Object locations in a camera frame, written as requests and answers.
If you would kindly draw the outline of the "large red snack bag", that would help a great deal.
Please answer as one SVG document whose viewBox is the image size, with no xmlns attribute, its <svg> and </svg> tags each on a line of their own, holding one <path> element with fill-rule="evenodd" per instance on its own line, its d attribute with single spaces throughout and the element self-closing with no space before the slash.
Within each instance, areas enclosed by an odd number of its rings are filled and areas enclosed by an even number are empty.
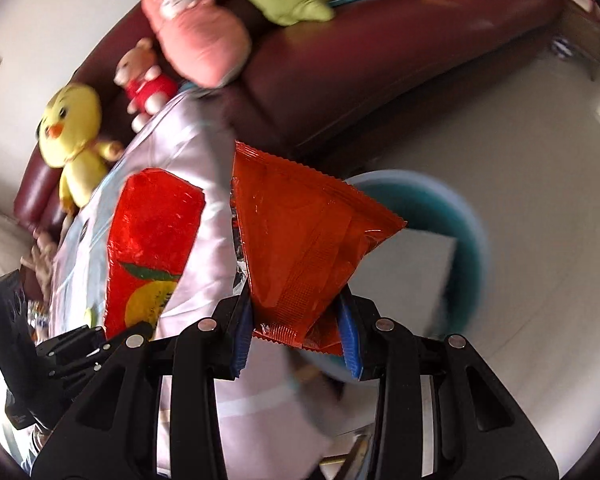
<svg viewBox="0 0 600 480">
<path fill-rule="evenodd" d="M 205 204 L 200 188 L 163 169 L 126 180 L 107 240 L 108 337 L 140 322 L 157 325 L 183 276 Z"/>
</svg>

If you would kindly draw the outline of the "teddy bear red outfit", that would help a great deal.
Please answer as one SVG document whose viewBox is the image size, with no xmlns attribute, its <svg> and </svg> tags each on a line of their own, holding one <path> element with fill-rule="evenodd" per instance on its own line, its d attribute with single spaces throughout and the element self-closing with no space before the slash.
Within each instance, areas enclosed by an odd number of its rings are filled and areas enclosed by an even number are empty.
<svg viewBox="0 0 600 480">
<path fill-rule="evenodd" d="M 129 99 L 126 110 L 133 117 L 132 130 L 139 133 L 149 119 L 178 93 L 178 84 L 158 64 L 149 38 L 137 41 L 119 61 L 114 83 L 123 88 Z"/>
</svg>

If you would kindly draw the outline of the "teal trash bin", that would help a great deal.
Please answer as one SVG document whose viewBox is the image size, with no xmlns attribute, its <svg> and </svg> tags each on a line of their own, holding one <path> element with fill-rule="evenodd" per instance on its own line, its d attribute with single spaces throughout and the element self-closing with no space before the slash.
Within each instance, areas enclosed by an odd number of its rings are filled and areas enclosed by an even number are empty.
<svg viewBox="0 0 600 480">
<path fill-rule="evenodd" d="M 349 281 L 353 295 L 413 334 L 464 333 L 481 304 L 489 270 L 486 231 L 460 194 L 406 170 L 377 170 L 347 182 L 406 221 L 365 256 Z"/>
</svg>

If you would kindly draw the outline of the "plaid pink grey tablecloth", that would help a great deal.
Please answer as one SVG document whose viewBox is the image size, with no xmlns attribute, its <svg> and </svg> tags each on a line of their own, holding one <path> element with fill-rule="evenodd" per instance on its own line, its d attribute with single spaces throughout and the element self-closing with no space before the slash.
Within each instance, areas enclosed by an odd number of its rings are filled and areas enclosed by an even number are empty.
<svg viewBox="0 0 600 480">
<path fill-rule="evenodd" d="M 105 313 L 106 241 L 125 181 L 161 168 L 204 191 L 196 240 L 156 335 L 175 336 L 238 289 L 230 212 L 234 136 L 212 99 L 178 94 L 135 137 L 120 162 L 73 220 L 54 262 L 50 333 Z M 232 479 L 304 479 L 332 450 L 348 411 L 326 375 L 296 350 L 253 339 L 246 368 L 217 382 L 216 403 L 227 474 Z"/>
</svg>

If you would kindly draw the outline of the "yellow chick plush toy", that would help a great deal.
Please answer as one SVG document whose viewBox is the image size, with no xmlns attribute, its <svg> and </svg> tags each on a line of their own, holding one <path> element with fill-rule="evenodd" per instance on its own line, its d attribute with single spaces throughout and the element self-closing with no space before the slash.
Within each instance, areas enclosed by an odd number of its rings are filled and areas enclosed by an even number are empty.
<svg viewBox="0 0 600 480">
<path fill-rule="evenodd" d="M 101 123 L 96 91 L 86 84 L 67 84 L 48 101 L 36 129 L 44 162 L 61 171 L 58 197 L 67 214 L 88 204 L 109 165 L 123 154 L 120 142 L 99 137 Z"/>
</svg>

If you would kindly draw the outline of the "orange-red snack wrapper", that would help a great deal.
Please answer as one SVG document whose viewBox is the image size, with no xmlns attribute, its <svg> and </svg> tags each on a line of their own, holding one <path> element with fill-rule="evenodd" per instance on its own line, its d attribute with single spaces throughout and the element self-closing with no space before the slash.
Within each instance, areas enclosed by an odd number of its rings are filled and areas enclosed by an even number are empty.
<svg viewBox="0 0 600 480">
<path fill-rule="evenodd" d="M 405 221 L 354 186 L 237 142 L 233 203 L 264 340 L 340 356 L 328 313 L 361 260 Z"/>
</svg>

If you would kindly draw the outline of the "dark red leather sofa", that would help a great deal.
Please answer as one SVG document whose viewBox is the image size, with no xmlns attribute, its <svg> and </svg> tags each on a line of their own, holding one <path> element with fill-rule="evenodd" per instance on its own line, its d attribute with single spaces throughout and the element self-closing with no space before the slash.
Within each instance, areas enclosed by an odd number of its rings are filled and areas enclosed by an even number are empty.
<svg viewBox="0 0 600 480">
<path fill-rule="evenodd" d="M 336 177 L 423 120 L 524 66 L 564 0 L 364 0 L 280 28 L 248 0 L 216 0 L 252 39 L 211 104 L 239 141 Z"/>
</svg>

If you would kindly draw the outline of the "pink carrot rabbit plush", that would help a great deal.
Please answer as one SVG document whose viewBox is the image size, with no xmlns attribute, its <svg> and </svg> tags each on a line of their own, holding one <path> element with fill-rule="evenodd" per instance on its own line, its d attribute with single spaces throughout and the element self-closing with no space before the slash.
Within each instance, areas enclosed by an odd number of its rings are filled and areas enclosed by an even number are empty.
<svg viewBox="0 0 600 480">
<path fill-rule="evenodd" d="M 222 88 L 246 64 L 251 40 L 244 23 L 215 0 L 140 0 L 164 57 L 185 79 Z"/>
</svg>

